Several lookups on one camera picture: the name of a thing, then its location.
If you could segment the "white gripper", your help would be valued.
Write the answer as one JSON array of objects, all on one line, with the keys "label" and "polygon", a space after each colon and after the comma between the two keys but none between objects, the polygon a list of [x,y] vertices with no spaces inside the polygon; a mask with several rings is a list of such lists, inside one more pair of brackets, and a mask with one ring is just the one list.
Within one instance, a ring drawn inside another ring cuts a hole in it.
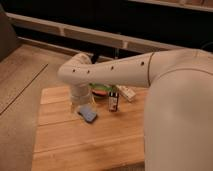
[{"label": "white gripper", "polygon": [[88,84],[71,85],[70,86],[70,100],[72,103],[72,110],[77,112],[81,105],[86,105],[91,102],[91,91]]}]

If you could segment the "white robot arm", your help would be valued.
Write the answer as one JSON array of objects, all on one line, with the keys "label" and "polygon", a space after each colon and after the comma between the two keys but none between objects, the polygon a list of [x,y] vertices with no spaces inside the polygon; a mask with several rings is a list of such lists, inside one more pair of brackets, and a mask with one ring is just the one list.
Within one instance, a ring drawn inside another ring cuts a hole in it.
[{"label": "white robot arm", "polygon": [[213,53],[186,48],[97,64],[80,53],[58,76],[75,100],[90,83],[146,87],[145,171],[213,171]]}]

